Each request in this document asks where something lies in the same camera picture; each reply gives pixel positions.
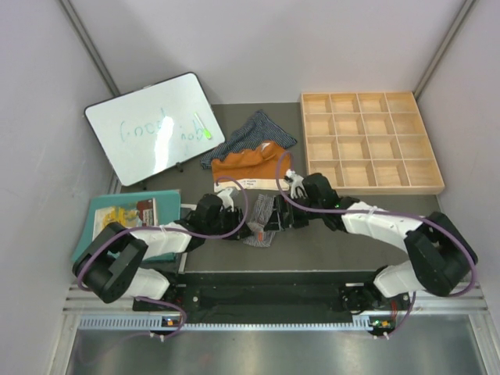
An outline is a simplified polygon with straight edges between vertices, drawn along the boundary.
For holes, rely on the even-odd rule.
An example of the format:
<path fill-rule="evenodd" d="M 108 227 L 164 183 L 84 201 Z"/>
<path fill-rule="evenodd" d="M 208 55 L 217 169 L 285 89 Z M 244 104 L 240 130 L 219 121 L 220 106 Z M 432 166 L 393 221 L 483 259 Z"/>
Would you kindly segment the grey striped underwear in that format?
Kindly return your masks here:
<path fill-rule="evenodd" d="M 243 240 L 248 246 L 257 248 L 268 248 L 274 239 L 276 231 L 266 231 L 273 213 L 273 196 L 259 194 L 253 205 L 252 214 L 247 222 L 251 235 Z"/>

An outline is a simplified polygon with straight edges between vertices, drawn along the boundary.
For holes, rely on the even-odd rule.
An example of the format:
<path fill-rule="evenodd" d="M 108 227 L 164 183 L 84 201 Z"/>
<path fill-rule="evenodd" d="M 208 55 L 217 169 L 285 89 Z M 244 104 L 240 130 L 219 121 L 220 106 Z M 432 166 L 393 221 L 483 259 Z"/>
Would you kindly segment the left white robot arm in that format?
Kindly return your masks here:
<path fill-rule="evenodd" d="M 248 198 L 243 208 L 237 207 L 235 192 L 229 187 L 206 194 L 185 217 L 168 224 L 127 228 L 109 223 L 73 264 L 79 288 L 106 304 L 126 295 L 150 299 L 159 309 L 172 308 L 176 289 L 167 277 L 141 264 L 165 254 L 191 252 L 208 239 L 246 238 Z"/>

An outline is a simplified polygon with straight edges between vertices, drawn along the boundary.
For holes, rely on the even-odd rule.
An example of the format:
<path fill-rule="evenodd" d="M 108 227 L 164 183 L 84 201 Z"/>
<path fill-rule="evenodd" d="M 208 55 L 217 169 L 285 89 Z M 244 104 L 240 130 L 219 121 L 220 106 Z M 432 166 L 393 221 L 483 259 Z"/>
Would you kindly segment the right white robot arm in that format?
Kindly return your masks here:
<path fill-rule="evenodd" d="M 416 291 L 447 297 L 466 275 L 474 275 L 477 254 L 444 213 L 395 214 L 357 198 L 341 197 L 320 173 L 302 177 L 287 170 L 281 176 L 290 192 L 275 198 L 273 218 L 278 230 L 321 220 L 332 231 L 381 241 L 409 257 L 376 271 L 364 291 L 370 307 L 382 309 L 396 295 Z"/>

